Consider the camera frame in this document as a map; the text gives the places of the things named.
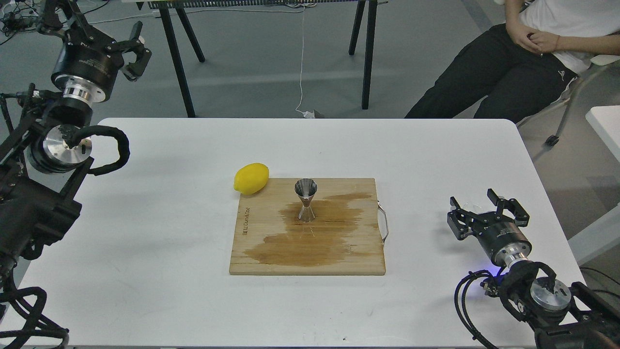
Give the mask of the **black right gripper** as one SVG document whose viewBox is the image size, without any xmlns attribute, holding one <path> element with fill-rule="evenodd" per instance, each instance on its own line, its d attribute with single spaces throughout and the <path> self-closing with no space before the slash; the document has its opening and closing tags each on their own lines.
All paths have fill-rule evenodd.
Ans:
<svg viewBox="0 0 620 349">
<path fill-rule="evenodd" d="M 519 228 L 527 227 L 530 216 L 514 198 L 500 197 L 493 189 L 487 190 L 487 197 L 496 206 L 494 215 L 489 217 L 464 210 L 454 196 L 450 197 L 447 223 L 457 240 L 476 236 L 496 267 L 509 267 L 514 261 L 527 258 L 532 250 L 531 243 Z M 508 210 L 514 219 L 503 216 L 504 210 Z"/>
</svg>

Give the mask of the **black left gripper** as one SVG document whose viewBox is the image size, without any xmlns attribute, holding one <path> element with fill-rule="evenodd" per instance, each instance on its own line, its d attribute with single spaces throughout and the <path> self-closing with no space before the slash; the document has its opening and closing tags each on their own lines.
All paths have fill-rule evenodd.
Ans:
<svg viewBox="0 0 620 349">
<path fill-rule="evenodd" d="M 105 102 L 121 71 L 128 81 L 137 81 L 144 73 L 152 51 L 141 40 L 142 22 L 136 22 L 130 38 L 117 42 L 109 34 L 87 22 L 75 0 L 43 0 L 37 19 L 40 34 L 59 37 L 62 47 L 53 68 L 51 81 L 65 89 L 69 77 L 89 81 L 102 93 L 95 93 L 95 102 Z M 109 47 L 109 53 L 96 49 Z M 135 61 L 126 63 L 124 54 L 135 54 Z"/>
</svg>

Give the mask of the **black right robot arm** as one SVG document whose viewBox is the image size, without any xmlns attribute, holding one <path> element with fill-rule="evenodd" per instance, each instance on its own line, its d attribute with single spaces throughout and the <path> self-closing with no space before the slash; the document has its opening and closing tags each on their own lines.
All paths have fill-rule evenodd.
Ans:
<svg viewBox="0 0 620 349">
<path fill-rule="evenodd" d="M 539 349 L 617 349 L 619 312 L 584 283 L 570 286 L 558 280 L 555 271 L 528 256 L 532 246 L 520 231 L 529 214 L 516 199 L 505 199 L 489 189 L 487 196 L 494 211 L 474 213 L 463 209 L 451 197 L 447 223 L 458 240 L 478 239 L 489 260 L 499 267 L 469 272 L 454 292 L 454 305 L 461 323 L 474 340 L 488 349 L 494 345 L 476 328 L 466 305 L 466 292 L 476 280 L 485 294 L 499 298 L 503 307 L 534 332 Z"/>
</svg>

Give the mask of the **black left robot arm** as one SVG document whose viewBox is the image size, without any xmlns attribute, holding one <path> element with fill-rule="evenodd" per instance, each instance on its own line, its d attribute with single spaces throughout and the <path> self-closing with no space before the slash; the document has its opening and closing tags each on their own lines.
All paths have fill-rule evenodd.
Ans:
<svg viewBox="0 0 620 349">
<path fill-rule="evenodd" d="M 9 136 L 1 144 L 1 311 L 9 304 L 25 323 L 1 332 L 9 349 L 34 336 L 68 345 L 69 330 L 44 316 L 47 293 L 18 289 L 14 268 L 20 258 L 33 261 L 44 247 L 63 239 L 80 216 L 75 200 L 87 175 L 122 168 L 130 142 L 115 127 L 92 126 L 92 106 L 111 97 L 117 75 L 137 81 L 152 55 L 141 41 L 142 23 L 118 41 L 89 24 L 75 0 L 46 0 L 37 31 L 62 39 L 51 75 L 56 91 L 30 84 L 24 92 L 1 95 Z"/>
</svg>

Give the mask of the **person left hand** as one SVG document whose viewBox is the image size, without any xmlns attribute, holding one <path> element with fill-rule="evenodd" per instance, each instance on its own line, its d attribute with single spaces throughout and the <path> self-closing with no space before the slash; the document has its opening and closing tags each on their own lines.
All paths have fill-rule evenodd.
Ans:
<svg viewBox="0 0 620 349">
<path fill-rule="evenodd" d="M 526 38 L 529 51 L 542 55 L 558 49 L 560 35 L 550 32 L 531 32 Z"/>
</svg>

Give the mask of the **person right hand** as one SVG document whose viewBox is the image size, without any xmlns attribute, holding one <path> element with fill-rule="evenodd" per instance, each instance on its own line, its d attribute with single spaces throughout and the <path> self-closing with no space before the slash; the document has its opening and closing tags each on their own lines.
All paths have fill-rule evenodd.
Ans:
<svg viewBox="0 0 620 349">
<path fill-rule="evenodd" d="M 514 42 L 514 44 L 534 54 L 538 54 L 540 52 L 540 48 L 528 37 L 529 34 L 533 33 L 533 29 L 531 27 L 525 26 L 518 19 L 514 18 L 508 18 L 505 26 L 511 41 Z"/>
</svg>

